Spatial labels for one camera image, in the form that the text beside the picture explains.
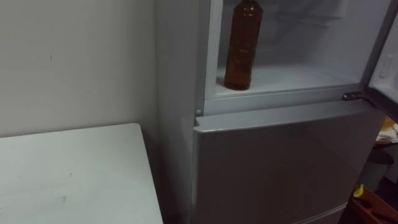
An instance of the refrigerator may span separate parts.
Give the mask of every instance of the refrigerator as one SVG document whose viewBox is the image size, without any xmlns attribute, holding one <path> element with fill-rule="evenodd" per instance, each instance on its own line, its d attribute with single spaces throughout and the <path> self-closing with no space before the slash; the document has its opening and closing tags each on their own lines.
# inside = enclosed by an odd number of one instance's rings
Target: refrigerator
<svg viewBox="0 0 398 224">
<path fill-rule="evenodd" d="M 398 1 L 268 0 L 249 90 L 223 86 L 235 0 L 158 0 L 160 146 L 181 223 L 337 223 L 385 115 Z"/>
</svg>

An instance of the white table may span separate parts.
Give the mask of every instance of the white table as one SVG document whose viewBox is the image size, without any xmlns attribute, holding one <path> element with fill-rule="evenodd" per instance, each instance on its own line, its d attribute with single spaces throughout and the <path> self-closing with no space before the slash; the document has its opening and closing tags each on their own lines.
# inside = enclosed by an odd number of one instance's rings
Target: white table
<svg viewBox="0 0 398 224">
<path fill-rule="evenodd" d="M 161 224 L 140 126 L 0 139 L 0 223 Z"/>
</svg>

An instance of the door hinge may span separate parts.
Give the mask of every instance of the door hinge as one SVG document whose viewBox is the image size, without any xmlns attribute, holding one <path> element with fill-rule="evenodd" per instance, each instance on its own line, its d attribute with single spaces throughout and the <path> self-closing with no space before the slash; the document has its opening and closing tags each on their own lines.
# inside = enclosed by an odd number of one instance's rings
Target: door hinge
<svg viewBox="0 0 398 224">
<path fill-rule="evenodd" d="M 341 100 L 343 101 L 360 100 L 360 99 L 366 99 L 365 93 L 363 91 L 344 93 L 343 96 L 341 97 Z"/>
</svg>

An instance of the yellow object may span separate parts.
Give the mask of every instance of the yellow object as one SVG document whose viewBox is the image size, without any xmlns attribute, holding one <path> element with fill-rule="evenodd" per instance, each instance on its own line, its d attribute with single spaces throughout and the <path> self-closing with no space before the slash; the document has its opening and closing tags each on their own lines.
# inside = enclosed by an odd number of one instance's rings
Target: yellow object
<svg viewBox="0 0 398 224">
<path fill-rule="evenodd" d="M 354 191 L 354 198 L 359 198 L 363 194 L 363 184 L 360 184 L 359 187 Z"/>
<path fill-rule="evenodd" d="M 384 130 L 387 128 L 392 128 L 394 124 L 395 122 L 391 118 L 387 117 L 381 129 Z"/>
</svg>

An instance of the brown bottle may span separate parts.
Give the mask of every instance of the brown bottle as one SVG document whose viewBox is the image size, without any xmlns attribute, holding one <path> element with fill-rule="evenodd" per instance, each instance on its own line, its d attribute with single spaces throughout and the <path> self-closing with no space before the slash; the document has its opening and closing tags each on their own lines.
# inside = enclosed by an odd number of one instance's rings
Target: brown bottle
<svg viewBox="0 0 398 224">
<path fill-rule="evenodd" d="M 242 0 L 234 8 L 224 86 L 232 90 L 250 87 L 262 9 L 256 0 Z"/>
</svg>

